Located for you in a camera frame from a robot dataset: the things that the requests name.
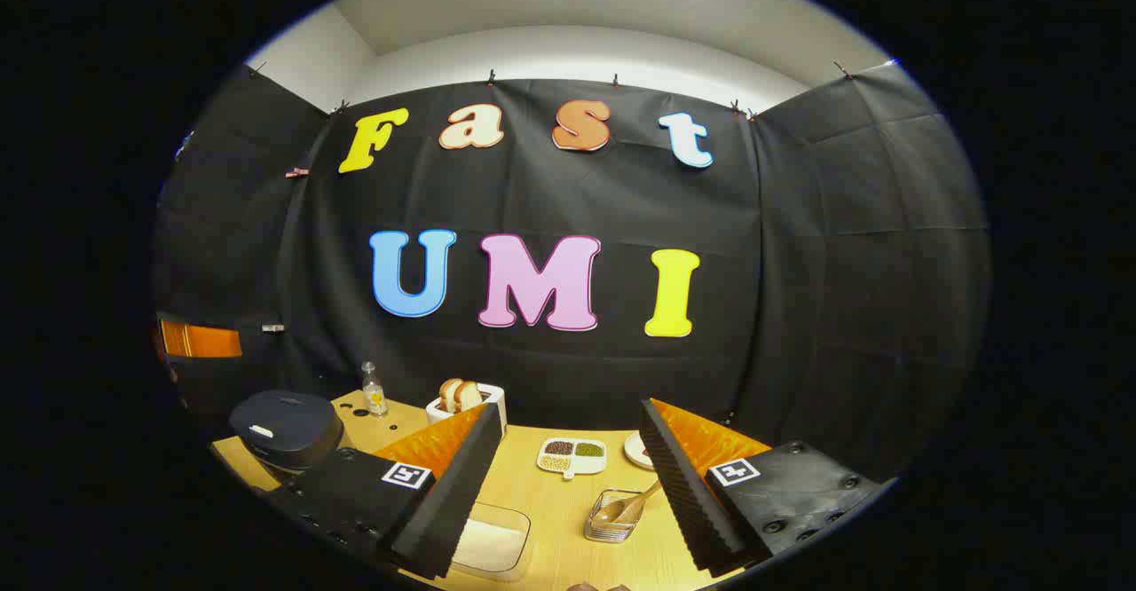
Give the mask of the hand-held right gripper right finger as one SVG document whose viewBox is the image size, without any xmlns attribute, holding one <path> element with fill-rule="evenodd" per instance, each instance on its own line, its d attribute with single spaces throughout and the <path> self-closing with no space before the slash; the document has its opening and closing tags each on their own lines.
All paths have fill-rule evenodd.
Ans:
<svg viewBox="0 0 1136 591">
<path fill-rule="evenodd" d="M 855 518 L 888 483 L 815 446 L 765 446 L 646 398 L 640 434 L 699 571 L 718 578 L 807 549 Z"/>
</svg>

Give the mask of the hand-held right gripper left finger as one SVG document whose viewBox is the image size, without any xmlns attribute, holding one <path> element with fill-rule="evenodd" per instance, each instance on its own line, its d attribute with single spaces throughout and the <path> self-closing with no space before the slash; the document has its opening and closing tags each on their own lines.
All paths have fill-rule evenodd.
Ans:
<svg viewBox="0 0 1136 591">
<path fill-rule="evenodd" d="M 500 407 L 482 403 L 374 453 L 337 449 L 266 502 L 359 563 L 444 578 L 501 440 Z"/>
</svg>

